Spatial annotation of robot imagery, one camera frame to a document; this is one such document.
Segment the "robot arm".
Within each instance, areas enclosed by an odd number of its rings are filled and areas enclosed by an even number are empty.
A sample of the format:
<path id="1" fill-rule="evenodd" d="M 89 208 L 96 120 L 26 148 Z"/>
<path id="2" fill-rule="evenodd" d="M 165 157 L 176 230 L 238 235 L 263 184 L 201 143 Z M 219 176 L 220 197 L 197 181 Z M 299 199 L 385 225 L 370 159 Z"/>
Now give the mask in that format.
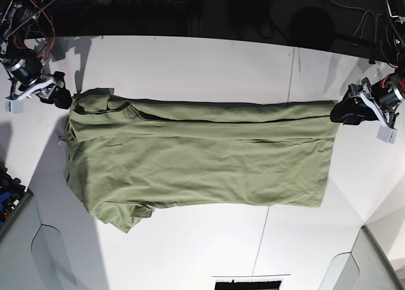
<path id="1" fill-rule="evenodd" d="M 23 111 L 23 101 L 36 96 L 44 104 L 67 110 L 72 104 L 63 72 L 44 70 L 56 39 L 51 16 L 56 0 L 1 0 L 1 65 L 11 83 L 6 111 Z"/>
<path id="2" fill-rule="evenodd" d="M 341 39 L 371 48 L 369 63 L 380 53 L 394 71 L 372 84 L 363 78 L 351 84 L 330 113 L 333 123 L 359 125 L 364 121 L 379 121 L 383 128 L 394 130 L 397 109 L 404 103 L 404 0 L 384 0 L 385 13 L 373 17 L 375 39 L 365 42 L 355 36 Z"/>

